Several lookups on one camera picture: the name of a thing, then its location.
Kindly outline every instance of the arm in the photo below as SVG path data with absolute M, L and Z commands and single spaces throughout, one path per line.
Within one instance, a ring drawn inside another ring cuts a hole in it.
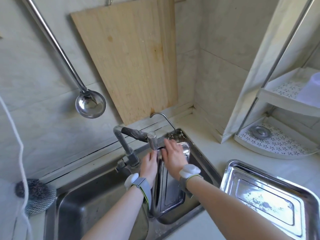
M 175 141 L 165 141 L 162 158 L 169 173 L 176 180 L 187 164 L 182 148 Z M 191 177 L 187 189 L 199 200 L 227 240 L 290 240 L 291 238 L 263 216 L 237 199 L 224 193 L 201 177 Z
M 157 152 L 143 159 L 140 177 L 146 178 L 150 188 L 157 174 Z M 132 186 L 120 200 L 83 236 L 82 240 L 128 240 L 143 202 L 143 193 Z

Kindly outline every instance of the forearm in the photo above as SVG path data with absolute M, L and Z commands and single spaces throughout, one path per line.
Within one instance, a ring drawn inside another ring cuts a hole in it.
M 132 186 L 82 240 L 128 240 L 143 198 L 141 190 Z
M 190 178 L 186 186 L 227 240 L 291 239 L 266 218 L 201 177 Z

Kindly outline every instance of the sink rim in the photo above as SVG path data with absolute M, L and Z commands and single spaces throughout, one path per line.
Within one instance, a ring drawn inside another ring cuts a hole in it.
M 220 187 L 221 181 L 222 181 L 222 177 L 218 174 L 217 170 L 212 166 L 212 164 L 198 151 L 198 149 L 195 147 L 194 143 L 192 143 L 190 141 L 190 139 L 186 136 L 185 133 L 183 133 L 185 135 L 185 138 L 182 141 L 188 142 L 190 145 L 190 151 L 191 154 L 194 156 L 195 160 L 201 165 L 202 169 L 206 172 L 206 174 L 209 175 L 209 177 L 211 178 L 213 185 L 215 185 L 216 187 Z M 158 138 L 159 143 L 161 143 L 161 140 L 163 141 L 163 139 L 166 137 L 167 135 L 164 135 L 160 138 Z M 144 145 L 138 149 L 135 150 L 135 152 L 139 153 L 142 152 L 144 150 L 146 150 L 146 148 L 148 148 L 149 145 Z M 119 159 L 121 159 L 122 157 L 117 157 L 115 160 L 108 162 L 107 164 L 94 169 L 90 172 L 88 172 L 87 174 L 66 183 L 65 185 L 61 186 L 58 188 L 57 190 L 57 202 L 54 203 L 47 211 L 45 214 L 45 227 L 44 227 L 44 240 L 53 240 L 53 239 L 58 239 L 58 214 L 59 214 L 59 207 L 61 205 L 61 202 L 59 202 L 59 199 L 63 199 L 65 198 L 66 195 L 63 195 L 65 192 L 68 191 L 68 189 L 72 189 L 70 192 L 72 192 L 73 190 L 79 188 L 81 185 L 84 185 L 98 177 L 103 176 L 104 174 L 109 173 L 110 171 L 114 170 L 117 166 L 117 162 Z M 151 239 L 163 239 L 166 238 L 168 235 L 170 235 L 172 232 L 174 232 L 175 230 L 177 230 L 180 226 L 182 226 L 183 224 L 185 224 L 186 222 L 190 221 L 191 219 L 193 219 L 196 215 L 198 215 L 199 213 L 201 213 L 204 208 L 199 205 L 197 207 L 195 207 L 194 209 L 190 210 L 189 212 L 187 212 L 186 214 L 184 214 L 181 218 L 179 218 L 178 220 L 176 220 L 175 222 L 171 223 L 171 224 L 163 224 L 161 222 L 159 222 L 158 219 L 155 218 L 150 218 L 149 214 L 148 214 L 148 207 L 146 206 L 146 204 L 142 205 L 144 212 L 147 216 L 148 219 L 148 234 L 146 237 L 146 240 L 151 240 Z

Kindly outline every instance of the mesh scrubber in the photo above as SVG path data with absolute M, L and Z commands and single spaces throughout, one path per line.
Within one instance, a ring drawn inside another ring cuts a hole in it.
M 57 196 L 56 189 L 51 185 L 46 185 L 38 179 L 27 179 L 29 188 L 29 199 L 26 205 L 26 214 L 35 215 L 48 209 L 55 201 Z M 24 198 L 24 188 L 22 181 L 15 187 L 15 193 L 18 197 Z

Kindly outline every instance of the stainless steel sink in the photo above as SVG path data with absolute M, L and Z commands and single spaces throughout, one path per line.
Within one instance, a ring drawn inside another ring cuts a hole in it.
M 159 146 L 164 145 L 164 138 L 158 139 Z M 201 175 L 206 181 L 219 187 L 222 180 L 219 174 L 188 138 L 185 137 L 182 141 L 190 145 L 190 163 L 201 169 Z M 142 158 L 149 151 L 149 145 L 145 145 L 135 152 Z M 137 172 L 139 168 L 134 171 L 125 168 L 117 173 L 115 169 L 118 160 L 119 158 L 57 190 L 56 204 L 46 212 L 45 240 L 80 240 L 120 199 L 126 192 L 124 182 L 127 176 Z M 195 197 L 186 197 L 183 204 L 159 218 L 151 218 L 147 208 L 145 204 L 142 205 L 130 240 L 163 239 L 204 210 Z

